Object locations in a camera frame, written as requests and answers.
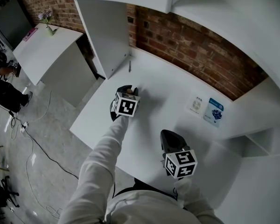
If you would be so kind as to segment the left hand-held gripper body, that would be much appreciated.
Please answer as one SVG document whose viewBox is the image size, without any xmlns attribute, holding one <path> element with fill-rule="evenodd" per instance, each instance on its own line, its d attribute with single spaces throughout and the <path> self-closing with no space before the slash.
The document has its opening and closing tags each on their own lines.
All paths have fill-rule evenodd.
<svg viewBox="0 0 280 224">
<path fill-rule="evenodd" d="M 132 94 L 116 92 L 115 99 L 110 104 L 112 121 L 119 116 L 133 117 L 138 110 L 140 97 Z"/>
</svg>

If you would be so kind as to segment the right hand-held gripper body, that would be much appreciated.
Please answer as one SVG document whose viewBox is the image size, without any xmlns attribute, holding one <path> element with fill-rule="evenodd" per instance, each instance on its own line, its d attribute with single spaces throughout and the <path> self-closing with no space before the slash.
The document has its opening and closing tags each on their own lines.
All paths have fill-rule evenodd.
<svg viewBox="0 0 280 224">
<path fill-rule="evenodd" d="M 165 129 L 161 131 L 160 139 L 163 166 L 167 174 L 174 179 L 192 176 L 198 162 L 195 151 L 188 146 L 186 140 L 179 134 Z"/>
</svg>

